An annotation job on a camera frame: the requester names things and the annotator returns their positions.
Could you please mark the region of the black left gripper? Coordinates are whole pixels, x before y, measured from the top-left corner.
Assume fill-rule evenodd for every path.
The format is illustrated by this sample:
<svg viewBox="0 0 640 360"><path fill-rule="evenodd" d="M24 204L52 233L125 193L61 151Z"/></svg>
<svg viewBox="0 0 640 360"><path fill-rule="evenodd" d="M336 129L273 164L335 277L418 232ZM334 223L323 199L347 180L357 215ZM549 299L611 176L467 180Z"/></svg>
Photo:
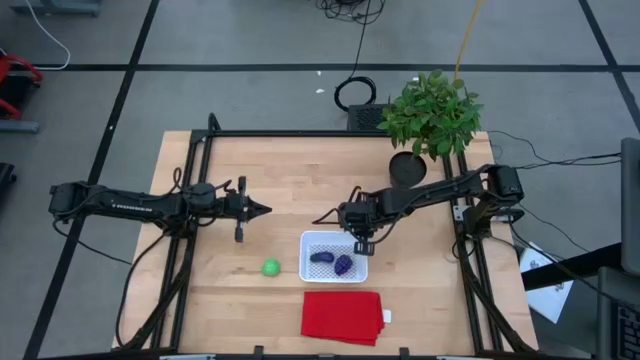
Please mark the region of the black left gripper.
<svg viewBox="0 0 640 360"><path fill-rule="evenodd" d="M246 187L246 177L240 176L238 178L237 188L226 189L225 196L223 198L221 217L236 221L234 230L234 240L236 243L242 243L244 240L243 227L244 223L247 222L247 208L252 209L248 211L249 219L254 219L272 212L271 207L267 205L261 204L252 199L247 200Z"/></svg>

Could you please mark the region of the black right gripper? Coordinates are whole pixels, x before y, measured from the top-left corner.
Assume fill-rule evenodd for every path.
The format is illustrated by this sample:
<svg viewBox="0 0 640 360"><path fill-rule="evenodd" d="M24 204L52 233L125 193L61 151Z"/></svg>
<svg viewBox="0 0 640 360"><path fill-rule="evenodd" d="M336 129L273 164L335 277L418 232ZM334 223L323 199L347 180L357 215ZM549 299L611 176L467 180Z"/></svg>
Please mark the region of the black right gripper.
<svg viewBox="0 0 640 360"><path fill-rule="evenodd" d="M312 221L312 224L342 227L356 240L354 253L364 256L374 255L375 244L372 238L375 232L382 228L376 213L376 205L366 200L343 202L338 208L333 208Z"/></svg>

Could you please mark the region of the white perforated plastic basket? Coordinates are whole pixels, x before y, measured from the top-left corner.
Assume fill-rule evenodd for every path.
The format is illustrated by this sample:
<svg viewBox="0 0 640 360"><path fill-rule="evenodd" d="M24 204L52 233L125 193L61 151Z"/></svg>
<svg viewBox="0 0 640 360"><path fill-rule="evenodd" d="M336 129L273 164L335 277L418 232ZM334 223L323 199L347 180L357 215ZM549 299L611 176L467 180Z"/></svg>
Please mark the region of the white perforated plastic basket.
<svg viewBox="0 0 640 360"><path fill-rule="evenodd" d="M362 283L368 278L368 258L354 253L356 240L341 231L305 231L300 237L299 276L313 283ZM309 257L316 252L328 251L335 260L348 255L353 260L352 268L344 275L334 273L334 263L312 263Z"/></svg>

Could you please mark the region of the red folded cloth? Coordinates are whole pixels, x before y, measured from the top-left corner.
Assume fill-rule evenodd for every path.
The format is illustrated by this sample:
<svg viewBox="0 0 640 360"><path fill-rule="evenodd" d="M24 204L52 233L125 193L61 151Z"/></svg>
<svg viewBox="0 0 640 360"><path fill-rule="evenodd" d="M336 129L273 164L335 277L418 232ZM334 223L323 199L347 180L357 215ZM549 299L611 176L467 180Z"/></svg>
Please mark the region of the red folded cloth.
<svg viewBox="0 0 640 360"><path fill-rule="evenodd" d="M375 346L384 327L382 302L377 292L304 293L302 336Z"/></svg>

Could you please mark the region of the black vented box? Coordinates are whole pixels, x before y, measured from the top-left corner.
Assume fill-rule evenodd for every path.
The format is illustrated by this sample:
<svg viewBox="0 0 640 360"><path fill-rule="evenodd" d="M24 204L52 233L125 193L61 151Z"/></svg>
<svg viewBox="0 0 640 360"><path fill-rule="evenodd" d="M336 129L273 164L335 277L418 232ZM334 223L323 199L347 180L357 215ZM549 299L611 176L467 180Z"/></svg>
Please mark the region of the black vented box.
<svg viewBox="0 0 640 360"><path fill-rule="evenodd" d="M380 132L378 125L384 120L383 111L388 107L388 104L349 106L347 111L347 129L349 131Z"/></svg>

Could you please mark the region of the green potted plant black pot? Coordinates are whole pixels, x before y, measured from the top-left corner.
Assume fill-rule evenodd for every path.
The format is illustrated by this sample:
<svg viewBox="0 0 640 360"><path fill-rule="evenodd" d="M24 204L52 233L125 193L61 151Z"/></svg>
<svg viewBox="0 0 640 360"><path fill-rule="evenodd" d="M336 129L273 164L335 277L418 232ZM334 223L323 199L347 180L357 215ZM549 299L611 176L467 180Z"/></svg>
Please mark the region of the green potted plant black pot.
<svg viewBox="0 0 640 360"><path fill-rule="evenodd" d="M410 188L427 175L427 159L437 161L464 152L481 128L484 106L459 78L450 80L440 70L421 73L382 110L379 130L391 138L392 147L409 146L389 162L391 184Z"/></svg>

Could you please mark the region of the white printed paper sheet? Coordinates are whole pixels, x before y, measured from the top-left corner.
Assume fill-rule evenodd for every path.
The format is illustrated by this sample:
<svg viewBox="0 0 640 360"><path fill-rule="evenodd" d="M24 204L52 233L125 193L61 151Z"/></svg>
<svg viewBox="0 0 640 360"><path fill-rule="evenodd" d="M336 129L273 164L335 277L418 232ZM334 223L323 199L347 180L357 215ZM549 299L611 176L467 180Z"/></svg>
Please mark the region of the white printed paper sheet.
<svg viewBox="0 0 640 360"><path fill-rule="evenodd" d="M519 259L519 267L522 274L552 263L548 259L548 254L541 255L541 252L542 249L540 247L532 242L529 243L529 247L523 250ZM561 316L572 285L573 281L565 281L544 288L527 290L528 305L539 315L556 324Z"/></svg>

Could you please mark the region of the black desk bar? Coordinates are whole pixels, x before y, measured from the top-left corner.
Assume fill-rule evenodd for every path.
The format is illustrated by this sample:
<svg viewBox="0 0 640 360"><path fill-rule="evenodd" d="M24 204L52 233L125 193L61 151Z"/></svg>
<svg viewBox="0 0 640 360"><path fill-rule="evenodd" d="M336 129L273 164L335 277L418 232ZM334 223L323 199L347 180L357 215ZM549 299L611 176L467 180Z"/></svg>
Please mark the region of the black desk bar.
<svg viewBox="0 0 640 360"><path fill-rule="evenodd" d="M602 267L621 270L622 245L616 243L582 255L528 270L521 274L526 290L595 276Z"/></svg>

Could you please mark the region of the grey metal base bar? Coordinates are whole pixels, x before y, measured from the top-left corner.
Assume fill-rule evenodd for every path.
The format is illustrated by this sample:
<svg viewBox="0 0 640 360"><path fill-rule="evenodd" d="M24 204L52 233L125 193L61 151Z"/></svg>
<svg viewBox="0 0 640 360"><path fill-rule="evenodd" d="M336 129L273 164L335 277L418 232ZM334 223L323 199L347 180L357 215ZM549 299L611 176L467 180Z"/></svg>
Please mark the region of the grey metal base bar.
<svg viewBox="0 0 640 360"><path fill-rule="evenodd" d="M39 130L40 130L40 124L38 122L26 121L26 120L0 119L0 132L36 134L39 132Z"/></svg>
<svg viewBox="0 0 640 360"><path fill-rule="evenodd" d="M101 12L103 0L11 0L9 8L16 14L91 15Z"/></svg>

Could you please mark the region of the grey monitor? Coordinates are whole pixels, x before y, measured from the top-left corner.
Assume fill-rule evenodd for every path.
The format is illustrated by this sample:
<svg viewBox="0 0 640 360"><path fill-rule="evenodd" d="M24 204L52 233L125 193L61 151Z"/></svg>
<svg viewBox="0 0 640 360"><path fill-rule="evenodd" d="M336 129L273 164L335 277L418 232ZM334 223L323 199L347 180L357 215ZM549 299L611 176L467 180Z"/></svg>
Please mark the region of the grey monitor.
<svg viewBox="0 0 640 360"><path fill-rule="evenodd" d="M621 264L640 277L640 140L621 141Z"/></svg>

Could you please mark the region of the black keyboard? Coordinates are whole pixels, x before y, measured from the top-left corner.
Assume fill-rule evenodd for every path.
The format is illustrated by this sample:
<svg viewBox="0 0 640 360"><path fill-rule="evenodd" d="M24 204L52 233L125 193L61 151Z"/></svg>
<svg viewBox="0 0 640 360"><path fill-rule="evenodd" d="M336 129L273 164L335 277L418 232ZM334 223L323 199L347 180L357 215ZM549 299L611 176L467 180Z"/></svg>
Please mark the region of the black keyboard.
<svg viewBox="0 0 640 360"><path fill-rule="evenodd" d="M613 356L617 360L640 360L640 312L616 308Z"/></svg>

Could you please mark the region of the black metal table frame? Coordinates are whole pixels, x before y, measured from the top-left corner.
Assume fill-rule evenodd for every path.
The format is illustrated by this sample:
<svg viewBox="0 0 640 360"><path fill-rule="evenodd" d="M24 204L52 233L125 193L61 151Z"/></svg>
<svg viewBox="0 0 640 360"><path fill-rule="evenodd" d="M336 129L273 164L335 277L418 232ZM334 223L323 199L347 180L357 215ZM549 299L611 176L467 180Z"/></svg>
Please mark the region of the black metal table frame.
<svg viewBox="0 0 640 360"><path fill-rule="evenodd" d="M451 255L450 208L428 207L400 221L369 261L363 291L380 294L392 319L375 346L301 335L303 296L299 277L301 234L313 220L346 200L356 186L388 185L393 150L377 135L345 131L226 134L212 144L207 179L219 184L247 179L248 194L272 212L250 221L242 243L235 225L217 221L198 231L186 303L169 309L160 337L184 353L470 355L474 351L459 265ZM261 274L275 258L281 272Z"/></svg>

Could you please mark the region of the red metal cart frame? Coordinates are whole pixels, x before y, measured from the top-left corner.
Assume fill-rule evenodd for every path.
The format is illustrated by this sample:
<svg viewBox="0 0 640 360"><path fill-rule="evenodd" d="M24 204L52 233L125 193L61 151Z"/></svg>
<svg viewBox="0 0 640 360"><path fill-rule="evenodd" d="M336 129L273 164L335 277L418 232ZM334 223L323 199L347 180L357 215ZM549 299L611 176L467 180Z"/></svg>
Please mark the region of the red metal cart frame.
<svg viewBox="0 0 640 360"><path fill-rule="evenodd" d="M0 120L21 120L22 107L43 80L30 62L14 55L0 55Z"/></svg>

